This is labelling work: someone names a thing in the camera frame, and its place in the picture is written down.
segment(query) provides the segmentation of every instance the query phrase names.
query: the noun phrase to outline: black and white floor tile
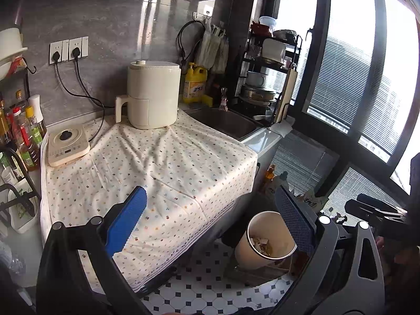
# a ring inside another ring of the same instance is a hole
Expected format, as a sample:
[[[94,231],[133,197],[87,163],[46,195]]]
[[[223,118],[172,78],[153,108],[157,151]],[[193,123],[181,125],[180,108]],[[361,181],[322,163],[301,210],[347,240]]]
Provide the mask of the black and white floor tile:
[[[193,257],[184,271],[142,300],[154,315],[166,312],[204,315],[233,314],[243,307],[273,307],[293,283],[283,275],[257,287],[223,278],[234,250],[216,241],[200,256]]]

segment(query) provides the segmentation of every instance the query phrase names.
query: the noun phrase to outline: wall socket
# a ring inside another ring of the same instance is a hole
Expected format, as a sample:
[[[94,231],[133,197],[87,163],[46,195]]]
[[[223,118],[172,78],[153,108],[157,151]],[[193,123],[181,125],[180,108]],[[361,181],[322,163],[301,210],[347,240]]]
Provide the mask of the wall socket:
[[[73,50],[78,47],[80,49],[80,55],[78,58],[81,58],[81,38],[69,40],[69,60],[74,60]]]
[[[54,64],[53,54],[55,52],[58,52],[60,54],[60,58],[58,59],[58,62],[61,62],[61,52],[62,52],[62,41],[57,41],[55,43],[50,44],[50,64]]]
[[[89,37],[75,38],[71,40],[62,40],[50,44],[50,65],[54,64],[53,54],[58,52],[60,58],[58,62],[65,62],[67,60],[73,60],[73,50],[78,47],[80,49],[80,55],[78,58],[87,56],[88,54],[88,41]]]

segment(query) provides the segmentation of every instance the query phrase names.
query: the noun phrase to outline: air fryer handle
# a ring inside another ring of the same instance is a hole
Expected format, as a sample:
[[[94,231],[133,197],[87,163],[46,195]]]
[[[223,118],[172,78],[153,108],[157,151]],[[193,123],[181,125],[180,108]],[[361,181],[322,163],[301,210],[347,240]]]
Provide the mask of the air fryer handle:
[[[121,122],[121,108],[124,103],[127,103],[130,100],[130,96],[121,95],[115,97],[115,123]]]

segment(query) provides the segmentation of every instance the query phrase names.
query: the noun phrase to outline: black cable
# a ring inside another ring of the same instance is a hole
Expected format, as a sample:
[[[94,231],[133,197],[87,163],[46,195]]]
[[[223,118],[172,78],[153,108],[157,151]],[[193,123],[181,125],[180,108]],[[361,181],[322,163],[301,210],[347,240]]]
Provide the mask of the black cable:
[[[201,42],[201,40],[203,38],[203,35],[201,35],[200,40],[197,41],[197,43],[193,46],[190,54],[188,54],[188,56],[185,57],[186,53],[185,53],[185,49],[182,45],[182,32],[184,31],[184,29],[186,27],[188,27],[189,25],[192,25],[193,23],[200,23],[201,26],[203,26],[203,34],[204,34],[205,29],[206,29],[206,27],[204,26],[204,24],[201,21],[191,20],[191,21],[187,22],[184,26],[182,26],[182,28],[179,30],[179,32],[176,36],[176,41],[177,41],[178,48],[179,48],[179,56],[181,57],[181,69],[185,66],[187,59],[194,52],[195,48],[197,47],[197,45]]]
[[[90,95],[90,93],[89,93],[89,91],[87,90],[87,88],[85,87],[85,85],[83,84],[83,81],[82,81],[82,79],[81,79],[81,76],[80,76],[80,71],[79,71],[79,68],[78,68],[78,57],[79,57],[79,55],[80,55],[80,49],[78,48],[78,47],[76,47],[74,50],[73,50],[73,56],[74,56],[74,58],[75,58],[75,60],[76,60],[76,71],[77,71],[77,78],[79,79],[79,82],[80,82],[80,84],[81,84],[81,87],[85,90],[85,92],[86,92],[86,94],[91,98],[91,101],[93,102],[93,104],[95,104],[96,106],[98,106],[98,107],[104,107],[104,108],[107,108],[107,109],[115,109],[115,107],[110,107],[110,106],[108,106],[108,105],[100,105],[100,104],[98,104],[95,100],[96,100],[96,98],[93,98],[91,95]]]
[[[64,85],[64,83],[62,82],[61,76],[60,76],[60,71],[58,71],[58,59],[60,58],[60,54],[58,52],[55,52],[52,56],[54,63],[55,63],[55,68],[57,69],[57,75],[58,75],[58,79],[60,80],[60,83],[62,85],[62,87],[64,87],[64,90],[66,90],[67,93],[71,94],[72,96],[75,97],[83,97],[83,98],[89,98],[91,100],[96,100],[98,102],[100,102],[100,106],[102,107],[102,122],[101,125],[99,126],[98,131],[96,132],[95,135],[93,135],[93,137],[89,140],[89,142],[93,141],[93,139],[98,135],[98,133],[101,131],[102,129],[102,125],[104,124],[104,119],[105,119],[105,108],[104,105],[102,104],[102,102],[100,100],[98,100],[97,98],[94,97],[88,97],[88,96],[84,96],[84,95],[78,95],[76,93],[72,93],[69,90],[67,90],[66,86]]]

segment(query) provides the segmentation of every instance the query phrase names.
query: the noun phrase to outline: countertop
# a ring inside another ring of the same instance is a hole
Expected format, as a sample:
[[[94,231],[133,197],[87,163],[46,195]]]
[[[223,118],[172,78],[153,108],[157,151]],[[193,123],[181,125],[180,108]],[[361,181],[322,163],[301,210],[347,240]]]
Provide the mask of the countertop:
[[[181,110],[190,109],[190,107],[184,103],[179,103],[178,107]],[[55,129],[61,128],[63,126],[69,126],[71,124],[86,123],[100,117],[101,115],[102,112],[91,112],[60,123],[53,124],[48,127],[48,130],[54,131]],[[255,151],[258,154],[258,157],[260,157],[272,146],[276,145],[280,139],[280,135],[269,131],[267,128],[261,128],[247,139],[244,139],[242,143]],[[33,179],[39,194],[41,194],[40,171],[31,172],[30,176]],[[0,195],[0,201],[1,198],[7,198],[7,193],[4,193],[3,197]],[[39,262],[41,260],[43,251],[40,224],[38,223],[35,227],[32,228],[31,231],[28,231],[24,234],[19,234],[12,228],[8,228],[8,236],[4,239],[4,241],[11,247],[14,253],[25,260],[27,265],[27,273],[23,276],[12,276],[13,281],[21,287],[35,286],[36,278],[38,275]]]

